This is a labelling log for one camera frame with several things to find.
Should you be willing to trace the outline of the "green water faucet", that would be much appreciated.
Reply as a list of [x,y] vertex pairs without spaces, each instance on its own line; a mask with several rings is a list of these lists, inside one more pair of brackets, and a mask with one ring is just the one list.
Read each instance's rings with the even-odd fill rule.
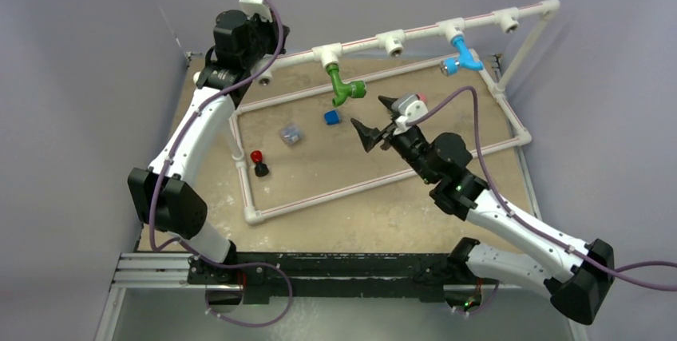
[[349,98],[359,99],[366,96],[366,83],[362,80],[344,82],[340,76],[340,67],[336,63],[325,68],[331,80],[334,96],[331,100],[335,108],[343,105]]

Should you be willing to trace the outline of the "white PVC pipe frame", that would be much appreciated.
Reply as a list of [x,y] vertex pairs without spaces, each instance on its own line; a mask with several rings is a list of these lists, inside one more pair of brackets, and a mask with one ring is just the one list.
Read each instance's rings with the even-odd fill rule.
[[[542,34],[548,22],[556,15],[559,9],[559,0],[544,0],[528,6],[494,10],[487,14],[481,14],[472,17],[447,19],[436,22],[429,26],[416,27],[408,30],[391,30],[377,34],[372,38],[363,38],[352,42],[332,43],[324,46],[316,46],[311,50],[282,56],[276,60],[264,58],[261,63],[256,66],[257,69],[262,70],[262,74],[255,76],[255,81],[261,85],[266,85],[272,80],[272,74],[275,70],[310,62],[318,62],[323,68],[326,68],[332,63],[339,65],[339,60],[341,57],[365,50],[383,49],[387,55],[391,57],[398,57],[403,53],[406,42],[421,38],[441,36],[450,44],[450,40],[459,34],[465,37],[465,30],[482,26],[499,26],[503,33],[511,34],[517,30],[521,19],[537,16],[540,19],[539,22],[530,31],[527,39],[518,50],[514,62],[506,70],[504,77],[498,81],[494,80],[489,75],[489,72],[485,67],[483,70],[477,72],[485,82],[486,87],[489,93],[492,95],[494,101],[500,106],[514,133],[512,138],[505,141],[500,141],[496,144],[485,146],[481,150],[484,154],[497,153],[502,150],[526,145],[532,140],[531,133],[521,122],[517,113],[512,109],[512,106],[508,102],[506,96],[506,87],[511,76],[514,75],[515,71],[519,68],[526,55],[529,53],[535,42]],[[456,50],[455,53],[450,55],[426,59],[413,64],[401,65],[392,69],[385,69],[375,73],[368,73],[363,77],[363,80],[379,81],[389,77],[403,75],[422,69],[428,69],[440,64],[440,62],[444,59],[450,57],[456,58],[457,56],[458,52]],[[243,218],[245,222],[250,225],[257,225],[264,222],[265,220],[269,220],[277,216],[286,215],[304,208],[309,208],[318,204],[337,200],[345,196],[351,196],[359,192],[365,192],[382,185],[393,184],[413,176],[413,172],[411,171],[400,171],[391,173],[390,175],[380,176],[372,180],[366,180],[357,184],[348,185],[346,187],[335,189],[333,191],[325,192],[316,196],[311,196],[306,199],[297,200],[296,202],[280,205],[278,207],[259,210],[255,207],[255,203],[251,194],[251,183],[249,181],[247,172],[244,169],[243,158],[241,156],[237,156],[234,160],[238,169],[238,175],[240,177],[240,189],[243,195]]]

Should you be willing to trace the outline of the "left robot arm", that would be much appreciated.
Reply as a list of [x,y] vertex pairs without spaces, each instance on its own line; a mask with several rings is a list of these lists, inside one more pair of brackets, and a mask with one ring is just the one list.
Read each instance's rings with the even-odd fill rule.
[[251,83],[269,68],[260,61],[284,53],[289,33],[279,16],[247,16],[228,10],[216,17],[215,44],[195,73],[191,104],[168,143],[128,186],[139,220],[148,226],[153,251],[162,249],[157,232],[169,234],[208,261],[207,273],[229,284],[238,273],[233,243],[208,223],[208,205],[193,185],[219,129],[233,115]]

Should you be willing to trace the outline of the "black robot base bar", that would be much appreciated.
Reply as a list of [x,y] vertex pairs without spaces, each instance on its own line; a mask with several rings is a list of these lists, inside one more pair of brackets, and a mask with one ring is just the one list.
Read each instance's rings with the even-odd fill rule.
[[190,285],[238,288],[246,304],[273,297],[417,299],[473,310],[493,280],[473,275],[461,253],[237,252],[221,268],[193,256]]

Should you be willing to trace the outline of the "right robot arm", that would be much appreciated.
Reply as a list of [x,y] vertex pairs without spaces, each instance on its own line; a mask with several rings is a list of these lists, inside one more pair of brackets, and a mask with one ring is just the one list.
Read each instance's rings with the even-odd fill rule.
[[460,283],[473,277],[518,285],[546,297],[559,313],[583,325],[593,323],[614,283],[607,270],[615,266],[613,247],[602,239],[586,241],[559,231],[522,211],[492,190],[487,178],[472,173],[473,159],[462,137],[443,132],[428,141],[414,118],[427,107],[419,97],[380,97],[391,122],[369,128],[353,118],[362,147],[395,152],[426,183],[429,195],[445,214],[499,235],[518,253],[493,251],[464,238],[448,262],[450,276]]

